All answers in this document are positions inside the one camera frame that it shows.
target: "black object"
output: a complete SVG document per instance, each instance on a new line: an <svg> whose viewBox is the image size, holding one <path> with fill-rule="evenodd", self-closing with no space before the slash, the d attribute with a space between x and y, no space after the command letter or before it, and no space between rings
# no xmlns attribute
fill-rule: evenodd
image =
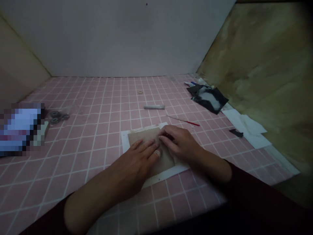
<svg viewBox="0 0 313 235"><path fill-rule="evenodd" d="M201 106L205 107L214 114L218 114L223 106L229 101L223 94L217 89L212 89L209 86L195 85L187 88L192 94L192 100Z"/></svg>
<svg viewBox="0 0 313 235"><path fill-rule="evenodd" d="M236 129L231 129L229 132L233 133L235 136L242 138L244 136L243 133L236 131Z"/></svg>
<svg viewBox="0 0 313 235"><path fill-rule="evenodd" d="M60 119L59 117L54 117L54 118L51 119L50 123L51 123L51 124L57 124L57 123L60 122L60 120L61 120L61 119Z"/></svg>
<svg viewBox="0 0 313 235"><path fill-rule="evenodd" d="M62 114L61 115L61 120L67 120L69 119L69 115L68 114Z"/></svg>
<svg viewBox="0 0 313 235"><path fill-rule="evenodd" d="M52 118L58 118L58 117L61 116L61 113L59 111L53 111L53 112L50 113L50 116Z"/></svg>

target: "person's left hand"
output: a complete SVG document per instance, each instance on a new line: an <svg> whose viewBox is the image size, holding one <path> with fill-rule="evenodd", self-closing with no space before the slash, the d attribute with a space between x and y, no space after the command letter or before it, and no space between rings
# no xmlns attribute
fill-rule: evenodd
<svg viewBox="0 0 313 235"><path fill-rule="evenodd" d="M103 173L106 173L115 203L131 198L138 193L146 181L149 171L159 159L156 153L159 143L151 139L143 144L136 141Z"/></svg>

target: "white board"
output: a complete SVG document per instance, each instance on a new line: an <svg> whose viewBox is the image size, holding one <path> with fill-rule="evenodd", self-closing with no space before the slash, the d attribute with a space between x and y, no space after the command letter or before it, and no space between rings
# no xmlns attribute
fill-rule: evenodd
<svg viewBox="0 0 313 235"><path fill-rule="evenodd" d="M52 76L194 73L236 0L10 0L0 10Z"/></svg>

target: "small black item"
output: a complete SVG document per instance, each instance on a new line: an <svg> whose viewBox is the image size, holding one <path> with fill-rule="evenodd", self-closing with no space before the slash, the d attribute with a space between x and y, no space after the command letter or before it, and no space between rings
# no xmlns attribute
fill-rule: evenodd
<svg viewBox="0 0 313 235"><path fill-rule="evenodd" d="M236 129L231 129L229 131L239 138L242 138L244 136L243 133L236 131Z"/></svg>
<svg viewBox="0 0 313 235"><path fill-rule="evenodd" d="M54 117L50 120L50 123L51 124L57 124L60 122L60 118L59 117Z"/></svg>
<svg viewBox="0 0 313 235"><path fill-rule="evenodd" d="M53 112L50 113L50 116L52 118L58 118L58 117L61 116L61 113L59 111L53 111Z"/></svg>
<svg viewBox="0 0 313 235"><path fill-rule="evenodd" d="M69 115L68 114L62 114L61 115L61 120L67 120L69 119Z"/></svg>

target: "brown paper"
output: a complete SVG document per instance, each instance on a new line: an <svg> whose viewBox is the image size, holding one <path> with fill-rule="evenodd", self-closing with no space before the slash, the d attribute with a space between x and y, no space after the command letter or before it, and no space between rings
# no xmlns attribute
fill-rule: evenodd
<svg viewBox="0 0 313 235"><path fill-rule="evenodd" d="M162 154L160 159L157 161L157 163L153 166L151 169L150 175L155 176L167 169L170 169L175 166L174 159L171 156L169 149L162 143L160 142L157 134L160 132L160 128L153 128L145 131L140 131L140 132L134 132L128 134L128 140L129 144L132 145L139 139L143 139L143 144L144 142L150 140L150 139L155 139L156 142L160 143L160 149L162 150Z"/></svg>

